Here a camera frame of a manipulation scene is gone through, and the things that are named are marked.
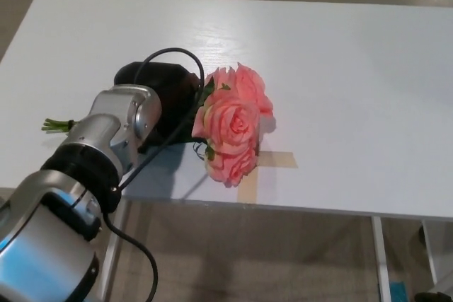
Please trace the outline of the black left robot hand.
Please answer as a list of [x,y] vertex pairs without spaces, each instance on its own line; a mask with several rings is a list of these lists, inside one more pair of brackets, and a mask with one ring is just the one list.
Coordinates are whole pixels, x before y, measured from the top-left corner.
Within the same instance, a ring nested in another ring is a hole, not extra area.
[[136,79],[140,65],[140,62],[132,62],[121,68],[115,75],[114,84],[150,87],[161,101],[161,118],[139,149],[141,154],[145,154],[151,148],[160,146],[193,107],[199,78],[179,64],[150,62]]

